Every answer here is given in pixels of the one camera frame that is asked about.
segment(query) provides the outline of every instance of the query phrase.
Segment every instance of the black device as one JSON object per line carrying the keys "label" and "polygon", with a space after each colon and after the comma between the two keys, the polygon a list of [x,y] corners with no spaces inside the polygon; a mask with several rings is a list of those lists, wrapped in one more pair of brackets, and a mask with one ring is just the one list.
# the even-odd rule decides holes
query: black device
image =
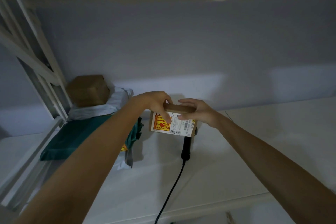
{"label": "black device", "polygon": [[163,212],[163,209],[165,209],[165,206],[166,206],[166,204],[167,204],[167,202],[169,200],[169,197],[170,197],[171,193],[173,192],[173,190],[174,190],[177,182],[180,179],[180,176],[182,174],[182,171],[183,171],[184,165],[186,164],[186,161],[188,161],[190,159],[191,140],[192,140],[192,137],[188,137],[188,136],[184,137],[183,148],[182,148],[182,153],[181,153],[181,158],[182,158],[183,162],[182,162],[182,168],[181,168],[180,174],[178,175],[178,177],[177,177],[177,179],[176,179],[173,187],[171,188],[171,190],[170,190],[170,192],[168,194],[168,197],[167,197],[165,203],[162,206],[161,211],[159,212],[158,216],[156,217],[156,220],[155,220],[154,224],[157,224],[157,222],[158,222],[158,220],[159,220],[159,218],[161,216],[161,213]]}

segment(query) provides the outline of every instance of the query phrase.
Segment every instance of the black cable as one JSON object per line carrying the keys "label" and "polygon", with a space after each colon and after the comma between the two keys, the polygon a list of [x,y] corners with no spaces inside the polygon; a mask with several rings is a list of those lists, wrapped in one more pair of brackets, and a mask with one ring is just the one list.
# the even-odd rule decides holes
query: black cable
{"label": "black cable", "polygon": [[171,188],[171,190],[170,190],[170,192],[169,192],[169,194],[168,194],[168,197],[167,197],[165,203],[163,204],[162,209],[161,209],[161,211],[159,212],[159,215],[157,216],[157,218],[156,218],[154,224],[157,224],[157,222],[158,222],[158,220],[159,220],[159,218],[160,218],[160,216],[161,216],[161,213],[163,212],[163,209],[165,209],[165,206],[166,206],[166,204],[167,204],[167,202],[168,202],[168,199],[169,199],[171,193],[173,192],[173,190],[174,190],[174,188],[175,188],[177,182],[178,182],[179,179],[180,179],[180,176],[181,176],[181,174],[182,174],[182,171],[183,171],[183,168],[184,168],[184,165],[185,165],[185,164],[186,164],[186,161],[183,160],[183,163],[182,163],[182,169],[181,169],[181,171],[180,171],[180,174],[178,175],[178,178],[177,178],[176,182],[174,183],[174,186]]}

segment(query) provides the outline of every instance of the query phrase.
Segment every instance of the cardboard box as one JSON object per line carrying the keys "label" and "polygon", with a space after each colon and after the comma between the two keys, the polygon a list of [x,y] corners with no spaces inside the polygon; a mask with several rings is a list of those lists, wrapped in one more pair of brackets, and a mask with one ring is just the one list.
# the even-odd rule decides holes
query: cardboard box
{"label": "cardboard box", "polygon": [[66,91],[78,107],[104,105],[110,96],[102,75],[77,76],[67,85]]}
{"label": "cardboard box", "polygon": [[195,135],[197,120],[179,120],[178,118],[182,113],[195,112],[195,107],[173,104],[164,104],[163,107],[169,113],[172,123],[166,123],[160,114],[151,112],[149,131],[188,137]]}

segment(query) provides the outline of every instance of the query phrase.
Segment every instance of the right hand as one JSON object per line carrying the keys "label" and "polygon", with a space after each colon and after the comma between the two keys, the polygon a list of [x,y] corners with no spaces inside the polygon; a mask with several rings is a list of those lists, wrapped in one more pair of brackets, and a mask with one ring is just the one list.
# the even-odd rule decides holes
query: right hand
{"label": "right hand", "polygon": [[192,106],[196,108],[195,112],[183,113],[179,115],[180,120],[199,120],[208,124],[209,126],[215,128],[217,127],[220,120],[224,117],[219,112],[209,107],[203,100],[185,98],[180,99],[179,102],[184,106]]}

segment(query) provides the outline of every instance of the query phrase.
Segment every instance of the hand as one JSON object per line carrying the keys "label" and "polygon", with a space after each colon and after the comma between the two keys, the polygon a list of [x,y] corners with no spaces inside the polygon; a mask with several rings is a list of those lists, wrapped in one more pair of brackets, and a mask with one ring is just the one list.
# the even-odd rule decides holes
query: hand
{"label": "hand", "polygon": [[195,112],[179,115],[180,120],[199,120],[215,128],[218,122],[224,117],[219,112],[209,107],[203,100],[185,98],[179,100],[181,105],[192,106],[196,108]]}
{"label": "hand", "polygon": [[159,113],[167,123],[171,123],[169,114],[163,108],[163,104],[166,103],[166,100],[170,104],[173,103],[167,93],[164,91],[149,91],[138,95],[138,97],[142,99],[146,109]]}

